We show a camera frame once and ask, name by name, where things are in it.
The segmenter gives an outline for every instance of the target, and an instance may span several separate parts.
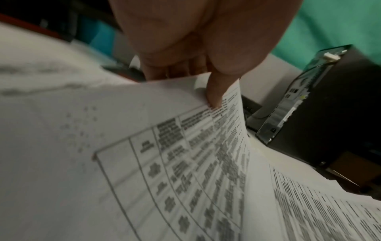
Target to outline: green cloth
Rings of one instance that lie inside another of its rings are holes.
[[[272,53],[304,69],[317,51],[346,44],[381,64],[381,0],[305,0]]]

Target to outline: white paper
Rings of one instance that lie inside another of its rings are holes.
[[[2,98],[0,240],[239,240],[239,84],[195,79]]]
[[[338,193],[330,187],[306,185],[307,182],[283,174],[260,157],[251,164],[249,172],[253,172],[248,179],[245,200],[248,214],[244,217],[245,239],[381,239],[381,205],[378,201]]]

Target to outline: green curtain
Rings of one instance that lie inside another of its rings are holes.
[[[303,69],[317,51],[346,44],[381,64],[381,0],[304,0],[272,53]]]

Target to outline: human hand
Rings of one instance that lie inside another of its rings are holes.
[[[206,97],[226,90],[276,46],[302,0],[110,0],[147,80],[210,71]]]

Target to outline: black electronic device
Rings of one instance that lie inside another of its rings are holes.
[[[353,45],[321,50],[256,136],[313,166],[328,167],[345,152],[362,152],[380,165],[380,104],[378,65]]]

